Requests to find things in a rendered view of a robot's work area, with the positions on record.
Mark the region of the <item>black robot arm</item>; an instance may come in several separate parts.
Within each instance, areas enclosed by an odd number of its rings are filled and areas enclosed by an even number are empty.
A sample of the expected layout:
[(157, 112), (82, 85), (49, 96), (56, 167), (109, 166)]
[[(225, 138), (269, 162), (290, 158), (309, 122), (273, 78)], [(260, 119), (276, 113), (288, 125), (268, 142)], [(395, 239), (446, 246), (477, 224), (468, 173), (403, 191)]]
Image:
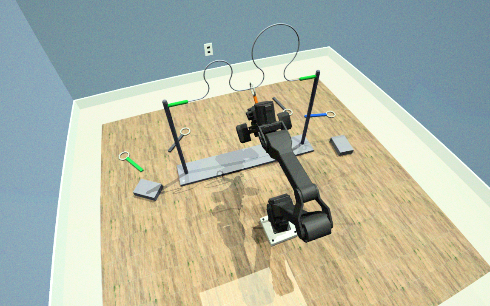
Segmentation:
[[(271, 158), (276, 159), (294, 190), (296, 204), (287, 193), (270, 198), (267, 204), (268, 221), (274, 234), (291, 230), (290, 221), (303, 242), (332, 234), (332, 214), (320, 198), (318, 186), (311, 182), (301, 163), (293, 153), (291, 134), (283, 120), (276, 121), (273, 101), (255, 103), (247, 109), (246, 116), (257, 126), (261, 146)], [(282, 130), (278, 130), (282, 129)], [(303, 203), (316, 200), (322, 211), (307, 212)], [(290, 228), (290, 229), (289, 229)]]

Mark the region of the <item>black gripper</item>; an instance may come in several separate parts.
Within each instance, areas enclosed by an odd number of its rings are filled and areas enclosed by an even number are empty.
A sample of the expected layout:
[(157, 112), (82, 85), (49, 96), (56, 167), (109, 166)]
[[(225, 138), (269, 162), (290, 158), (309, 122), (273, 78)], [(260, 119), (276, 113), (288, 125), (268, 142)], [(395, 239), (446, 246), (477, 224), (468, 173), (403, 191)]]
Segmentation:
[[(288, 112), (278, 113), (277, 116), (278, 116), (280, 121), (283, 120), (285, 126), (287, 127), (287, 130), (291, 129), (292, 124), (291, 124), (291, 119), (290, 119)], [(253, 133), (255, 135), (255, 137), (258, 137), (257, 132), (259, 132), (259, 131), (258, 131), (257, 126), (259, 126), (259, 125), (255, 126), (254, 122), (252, 122), (252, 121), (251, 121), (251, 125), (252, 126), (247, 127), (247, 124), (244, 123), (244, 124), (236, 126), (236, 131), (237, 131), (237, 134), (239, 136), (239, 140), (241, 143), (251, 141), (251, 137), (250, 137), (251, 133)], [(249, 128), (249, 130), (248, 130), (248, 128)]]

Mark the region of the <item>white loop with green handle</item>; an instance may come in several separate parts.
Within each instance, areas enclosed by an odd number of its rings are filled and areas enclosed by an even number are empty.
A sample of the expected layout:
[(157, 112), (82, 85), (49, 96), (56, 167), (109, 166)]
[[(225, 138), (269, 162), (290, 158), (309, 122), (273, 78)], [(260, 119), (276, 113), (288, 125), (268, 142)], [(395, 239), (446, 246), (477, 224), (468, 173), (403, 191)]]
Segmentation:
[[(126, 151), (125, 152), (121, 152), (121, 154), (123, 154), (123, 153), (128, 153), (128, 157), (125, 158), (128, 162), (130, 162), (133, 166), (135, 166), (135, 168), (139, 169), (140, 172), (143, 172), (144, 171), (143, 168), (141, 168), (138, 164), (136, 164), (134, 161), (132, 161), (132, 159), (129, 158), (129, 156), (130, 156), (130, 153), (129, 152), (126, 152)], [(119, 155), (119, 159), (120, 160), (125, 160), (125, 159), (121, 159), (120, 158), (121, 154)]]

